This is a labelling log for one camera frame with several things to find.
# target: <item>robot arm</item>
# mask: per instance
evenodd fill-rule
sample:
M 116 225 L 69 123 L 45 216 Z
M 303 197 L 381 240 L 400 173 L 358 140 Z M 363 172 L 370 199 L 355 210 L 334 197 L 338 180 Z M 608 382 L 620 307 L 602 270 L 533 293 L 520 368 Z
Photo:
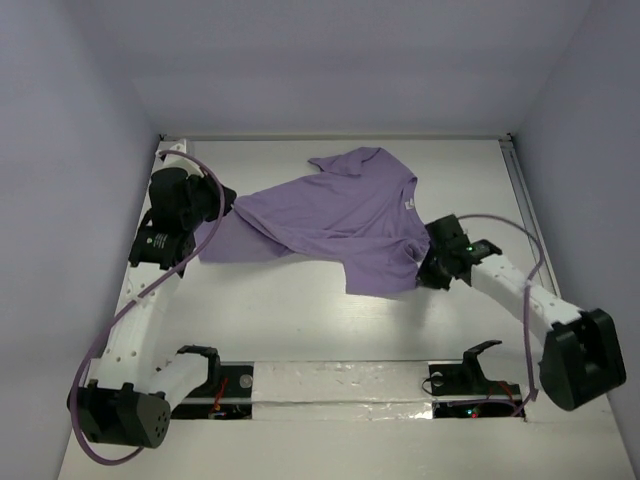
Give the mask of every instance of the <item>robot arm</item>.
M 222 186 L 221 209 L 217 184 L 178 154 L 185 150 L 183 143 L 174 145 L 177 153 L 168 154 L 151 176 L 151 208 L 133 242 L 118 306 L 124 316 L 78 388 L 78 423 L 95 443 L 155 448 L 166 436 L 171 411 L 191 391 L 204 386 L 213 393 L 219 387 L 215 348 L 185 346 L 166 368 L 156 371 L 153 364 L 164 313 L 185 269 L 158 279 L 194 253 L 195 230 L 220 211 L 228 213 L 236 198 Z
M 474 243 L 454 215 L 426 226 L 430 249 L 418 272 L 422 286 L 449 289 L 453 278 L 493 298 L 515 318 L 523 318 L 526 276 L 487 240 Z M 590 312 L 530 284 L 529 330 L 544 346 L 540 383 L 564 410 L 622 385 L 626 372 L 613 319 Z

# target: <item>purple cable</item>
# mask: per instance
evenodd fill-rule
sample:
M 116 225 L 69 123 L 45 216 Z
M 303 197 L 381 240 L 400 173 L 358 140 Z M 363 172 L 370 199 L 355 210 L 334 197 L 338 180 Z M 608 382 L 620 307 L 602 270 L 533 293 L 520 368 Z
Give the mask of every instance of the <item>purple cable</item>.
M 531 354 L 531 333 L 529 332 L 529 323 L 530 323 L 531 313 L 530 313 L 529 307 L 531 305 L 531 280 L 533 280 L 533 277 L 535 277 L 536 273 L 538 273 L 538 271 L 540 270 L 540 268 L 544 263 L 544 252 L 542 250 L 542 245 L 532 233 L 528 232 L 524 227 L 521 227 L 517 223 L 509 220 L 508 218 L 501 217 L 499 215 L 492 215 L 489 213 L 470 213 L 467 215 L 459 216 L 458 220 L 465 220 L 468 218 L 485 218 L 485 219 L 496 220 L 498 222 L 506 223 L 507 225 L 511 225 L 512 227 L 520 230 L 527 237 L 529 237 L 529 239 L 535 244 L 538 250 L 538 262 L 531 269 L 531 271 L 529 272 L 529 275 L 527 275 L 527 283 L 525 284 L 525 287 L 524 287 L 524 298 L 522 302 L 523 304 L 522 305 L 522 309 L 523 309 L 522 328 L 524 331 L 524 351 L 525 351 L 525 358 L 527 361 L 527 376 L 529 377 L 529 394 L 518 406 L 518 408 L 516 408 L 514 412 L 511 414 L 512 417 L 517 417 L 518 415 L 520 415 L 520 412 L 522 412 L 522 410 L 524 409 L 524 406 L 527 403 L 529 403 L 530 401 L 535 402 L 536 398 L 538 397 L 538 389 L 536 388 L 535 379 L 533 375 L 533 355 Z M 490 399 L 490 398 L 481 402 L 464 400 L 461 402 L 451 402 L 451 404 L 468 405 L 470 403 L 505 403 L 505 402 L 510 405 L 514 405 L 512 402 L 508 400 Z
M 158 278 L 155 282 L 153 282 L 147 288 L 142 290 L 138 294 L 139 299 L 142 299 L 147 295 L 149 295 L 149 293 L 151 293 L 159 285 L 161 285 L 165 280 L 171 277 L 171 275 L 174 275 L 178 271 L 182 270 L 187 265 L 187 263 L 193 260 L 202 251 L 202 249 L 205 248 L 207 244 L 211 241 L 216 231 L 218 230 L 218 227 L 220 226 L 220 220 L 224 216 L 224 205 L 225 205 L 224 189 L 222 188 L 222 184 L 218 180 L 218 177 L 216 177 L 216 175 L 211 171 L 211 169 L 207 167 L 204 163 L 202 163 L 200 160 L 198 160 L 197 158 L 187 153 L 179 152 L 177 150 L 163 150 L 161 152 L 158 152 L 158 156 L 164 156 L 164 155 L 178 155 L 179 157 L 184 157 L 187 160 L 190 160 L 196 165 L 198 165 L 198 167 L 200 167 L 200 170 L 202 170 L 202 173 L 205 176 L 206 175 L 210 176 L 215 182 L 216 186 L 218 187 L 218 191 L 220 192 L 220 210 L 218 211 L 218 221 L 215 222 L 213 228 L 211 229 L 211 232 L 209 233 L 209 235 L 207 235 L 205 240 L 191 253 L 191 255 L 186 257 L 178 265 L 168 270 L 166 273 L 160 276 L 160 278 Z M 101 457 L 96 452 L 94 452 L 89 446 L 89 443 L 87 442 L 87 440 L 84 438 L 84 435 L 82 434 L 82 430 L 80 429 L 80 419 L 78 418 L 78 388 L 80 386 L 82 377 L 84 376 L 85 372 L 87 371 L 87 368 L 89 367 L 89 363 L 91 362 L 91 359 L 98 353 L 100 347 L 102 347 L 109 339 L 109 334 L 111 333 L 111 329 L 127 314 L 127 312 L 129 312 L 136 305 L 136 303 L 137 303 L 137 300 L 135 299 L 127 303 L 122 308 L 122 310 L 120 310 L 116 314 L 116 316 L 113 317 L 113 320 L 109 322 L 109 324 L 98 334 L 96 339 L 91 344 L 91 347 L 89 347 L 89 351 L 80 362 L 80 366 L 78 366 L 78 371 L 76 372 L 76 375 L 73 379 L 73 384 L 71 386 L 71 393 L 69 394 L 69 410 L 71 412 L 71 427 L 73 429 L 73 433 L 76 436 L 76 440 L 78 441 L 78 444 L 80 445 L 80 448 L 82 449 L 82 451 L 86 453 L 87 456 L 91 458 L 91 460 L 93 460 L 96 463 L 99 463 L 100 465 L 106 465 L 106 466 L 122 465 L 123 463 L 131 460 L 136 455 L 138 455 L 142 451 L 142 447 L 139 447 L 129 455 L 122 458 L 118 458 L 116 460 L 110 460 L 108 458 Z

